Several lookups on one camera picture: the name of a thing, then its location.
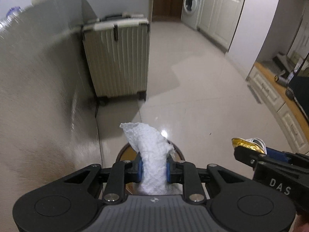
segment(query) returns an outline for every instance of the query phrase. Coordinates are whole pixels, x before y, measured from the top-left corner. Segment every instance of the tiled floor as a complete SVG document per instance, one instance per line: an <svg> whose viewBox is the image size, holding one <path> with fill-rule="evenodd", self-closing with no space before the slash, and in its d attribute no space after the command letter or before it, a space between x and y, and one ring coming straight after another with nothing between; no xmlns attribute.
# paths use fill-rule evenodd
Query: tiled floor
<svg viewBox="0 0 309 232"><path fill-rule="evenodd" d="M275 118L256 102L224 53L175 22L152 24L147 101L111 102L97 119L107 167L127 142L122 122L165 130L197 167L216 163L247 177L252 169L234 159L231 138L259 137L269 147L291 151Z"/></svg>

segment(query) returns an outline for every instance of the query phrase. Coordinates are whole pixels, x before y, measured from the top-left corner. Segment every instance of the drawer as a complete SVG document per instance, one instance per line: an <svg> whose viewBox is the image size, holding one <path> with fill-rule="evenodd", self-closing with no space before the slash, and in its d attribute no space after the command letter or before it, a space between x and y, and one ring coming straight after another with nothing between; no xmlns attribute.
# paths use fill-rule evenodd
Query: drawer
<svg viewBox="0 0 309 232"><path fill-rule="evenodd" d="M263 96L267 98L269 103L273 106L277 112L284 104L284 100L280 97L273 86L267 81L263 74L254 66L249 77L262 93Z"/></svg>
<svg viewBox="0 0 309 232"><path fill-rule="evenodd" d="M285 128L287 129L290 137L292 138L297 152L306 154L309 152L308 141L300 128L299 123L294 117L289 107L284 104L278 111L278 115L281 118Z"/></svg>

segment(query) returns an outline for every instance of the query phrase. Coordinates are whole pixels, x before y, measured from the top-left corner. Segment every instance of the countertop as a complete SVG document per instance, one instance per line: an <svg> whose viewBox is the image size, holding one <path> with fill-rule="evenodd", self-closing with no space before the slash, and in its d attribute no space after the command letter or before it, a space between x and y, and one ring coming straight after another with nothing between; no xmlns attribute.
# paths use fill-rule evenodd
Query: countertop
<svg viewBox="0 0 309 232"><path fill-rule="evenodd" d="M254 66L264 75L264 77L270 82L270 84L275 88L277 93L280 95L280 97L285 101L291 112L293 113L294 117L296 118L297 122L299 123L300 127L302 128L302 131L304 132L304 135L309 142L309 125L307 120L305 119L305 116L303 115L302 111L299 109L298 105L295 103L295 101L290 100L285 95L286 88L277 84L275 82L275 74L273 74L269 69L265 68L263 65L261 65L258 62L254 63Z"/></svg>

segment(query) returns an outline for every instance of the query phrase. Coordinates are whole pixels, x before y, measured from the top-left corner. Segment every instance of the white front-load washer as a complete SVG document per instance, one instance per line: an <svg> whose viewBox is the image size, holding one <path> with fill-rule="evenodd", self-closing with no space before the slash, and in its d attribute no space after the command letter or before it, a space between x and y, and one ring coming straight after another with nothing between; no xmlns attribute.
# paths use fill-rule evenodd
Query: white front-load washer
<svg viewBox="0 0 309 232"><path fill-rule="evenodd" d="M203 0L183 0L181 21L196 30Z"/></svg>

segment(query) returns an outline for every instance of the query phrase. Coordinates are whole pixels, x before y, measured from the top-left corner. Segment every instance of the suitcase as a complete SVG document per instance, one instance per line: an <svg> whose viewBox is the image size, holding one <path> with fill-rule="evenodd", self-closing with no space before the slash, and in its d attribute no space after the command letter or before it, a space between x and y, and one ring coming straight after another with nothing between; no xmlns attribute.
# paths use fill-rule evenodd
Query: suitcase
<svg viewBox="0 0 309 232"><path fill-rule="evenodd" d="M96 22L82 29L98 98L138 94L146 100L150 25L146 18Z"/></svg>

